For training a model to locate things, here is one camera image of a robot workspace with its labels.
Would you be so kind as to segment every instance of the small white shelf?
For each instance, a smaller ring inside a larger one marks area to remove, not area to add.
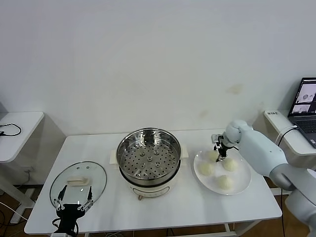
[[[22,129],[18,136],[0,136],[0,163],[8,163],[16,158],[43,117],[43,112],[0,113],[0,125],[14,123]],[[0,127],[0,130],[8,134],[18,131],[15,126]]]

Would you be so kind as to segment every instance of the white side table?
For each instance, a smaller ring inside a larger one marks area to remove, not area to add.
[[[275,131],[280,133],[285,128],[293,126],[287,118],[288,112],[289,110],[267,110],[264,112],[264,116]],[[287,146],[282,146],[282,149],[290,164],[297,167],[316,168],[316,149],[298,130],[287,133],[283,141]]]
[[[204,187],[192,170],[198,151],[211,149],[211,135],[222,129],[172,132],[180,144],[186,144],[189,158],[183,160],[175,186],[166,195],[138,200],[115,165],[111,151],[126,134],[85,135],[67,137],[48,175],[39,198],[24,228],[28,234],[49,234],[56,231],[51,221],[56,210],[50,202],[50,187],[56,176],[68,166],[93,161],[107,174],[103,194],[92,208],[78,219],[79,232],[117,232],[160,228],[178,228],[225,224],[226,232],[213,237],[240,236],[261,220],[280,217],[282,212],[263,176],[251,168],[252,180],[241,194],[224,196]],[[234,231],[227,223],[245,222]]]
[[[18,125],[22,132],[17,136],[2,136],[0,137],[0,163],[8,163],[14,161],[19,154],[24,144],[27,142],[33,131],[36,129],[42,118],[43,112],[21,112],[21,113],[5,113],[0,114],[0,124],[14,123]],[[0,130],[5,130],[7,133],[15,133],[16,128],[14,126],[1,127]],[[15,188],[7,179],[0,175],[0,189],[5,191],[8,195],[16,199],[21,203],[17,208],[19,214],[23,214],[26,208],[32,208],[34,201],[30,199],[34,189],[28,189],[26,193],[22,193]],[[14,214],[11,223],[18,223],[20,216]]]

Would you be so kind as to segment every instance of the white table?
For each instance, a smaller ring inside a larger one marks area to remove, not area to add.
[[[181,166],[177,183],[168,194],[141,201],[129,189],[117,168],[109,164],[111,151],[126,134],[68,137],[48,175],[25,232],[49,234],[56,231],[51,224],[56,211],[49,199],[50,186],[65,168],[87,160],[102,165],[108,179],[99,200],[78,219],[81,233],[247,222],[236,231],[212,235],[240,236],[260,220],[280,217],[282,212],[267,183],[252,168],[250,186],[235,196],[216,194],[198,181],[192,168],[193,158],[198,151],[211,149],[211,135],[222,132],[222,129],[172,132],[181,144],[187,146],[189,158],[184,160],[186,165]]]
[[[0,163],[13,162],[43,117],[43,112],[0,113],[0,125],[14,123],[22,130],[17,136],[0,136]],[[19,131],[12,125],[0,127],[0,130],[5,131],[6,134],[15,134]],[[23,214],[26,208],[34,206],[34,202],[30,199],[34,189],[29,189],[24,194],[1,175],[0,189],[21,203],[16,210],[19,214]],[[14,214],[11,223],[18,223],[19,220],[20,217]]]

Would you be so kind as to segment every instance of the robotic arm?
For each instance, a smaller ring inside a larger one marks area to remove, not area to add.
[[[289,165],[282,149],[245,121],[231,122],[217,138],[219,161],[225,159],[228,149],[238,145],[241,156],[257,173],[269,177],[280,188],[292,191],[285,201],[287,208],[298,220],[316,230],[315,171]]]

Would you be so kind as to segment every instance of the white wall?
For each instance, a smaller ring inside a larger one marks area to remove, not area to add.
[[[0,102],[66,134],[223,128],[316,75],[314,0],[2,0]]]

